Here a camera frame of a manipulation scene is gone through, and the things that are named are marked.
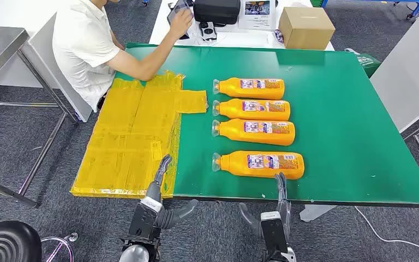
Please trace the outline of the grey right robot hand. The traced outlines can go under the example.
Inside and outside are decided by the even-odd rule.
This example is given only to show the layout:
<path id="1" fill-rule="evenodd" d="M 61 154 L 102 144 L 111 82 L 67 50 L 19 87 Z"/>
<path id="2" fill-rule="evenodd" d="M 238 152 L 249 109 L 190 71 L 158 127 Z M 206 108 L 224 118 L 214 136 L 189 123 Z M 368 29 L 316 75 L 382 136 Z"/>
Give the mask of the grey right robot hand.
<path id="1" fill-rule="evenodd" d="M 286 178 L 282 172 L 274 175 L 277 180 L 278 205 L 276 211 L 279 212 L 285 239 L 288 240 L 290 233 L 291 202 L 287 201 Z M 264 239 L 261 222 L 249 211 L 245 203 L 239 204 L 239 209 L 243 220 L 248 224 L 251 231 Z"/>

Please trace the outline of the person's right hand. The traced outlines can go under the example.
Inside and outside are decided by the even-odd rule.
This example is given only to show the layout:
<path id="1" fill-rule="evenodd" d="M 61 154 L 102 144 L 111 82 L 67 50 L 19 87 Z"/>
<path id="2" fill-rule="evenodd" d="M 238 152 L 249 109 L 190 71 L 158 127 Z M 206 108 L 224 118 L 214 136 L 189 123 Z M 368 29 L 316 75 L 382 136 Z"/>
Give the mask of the person's right hand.
<path id="1" fill-rule="evenodd" d="M 193 14 L 190 9 L 180 9 L 172 18 L 170 29 L 167 34 L 169 39 L 174 41 L 186 34 L 193 23 Z"/>

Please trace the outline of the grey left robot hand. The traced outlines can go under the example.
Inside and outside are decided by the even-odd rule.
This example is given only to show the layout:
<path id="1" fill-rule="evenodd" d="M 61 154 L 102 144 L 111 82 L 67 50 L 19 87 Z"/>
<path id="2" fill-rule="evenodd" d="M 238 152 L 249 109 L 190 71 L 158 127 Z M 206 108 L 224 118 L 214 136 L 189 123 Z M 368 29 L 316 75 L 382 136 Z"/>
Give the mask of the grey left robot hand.
<path id="1" fill-rule="evenodd" d="M 186 206 L 181 209 L 168 210 L 163 207 L 161 203 L 161 184 L 163 181 L 164 174 L 167 171 L 168 165 L 171 163 L 172 157 L 170 154 L 166 154 L 160 161 L 158 170 L 155 174 L 154 180 L 149 184 L 146 192 L 146 197 L 153 199 L 158 202 L 160 209 L 158 210 L 157 218 L 154 222 L 154 226 L 160 229 L 171 229 L 179 221 L 185 218 L 187 215 L 192 213 L 198 204 L 196 199 L 193 199 L 187 203 Z"/>

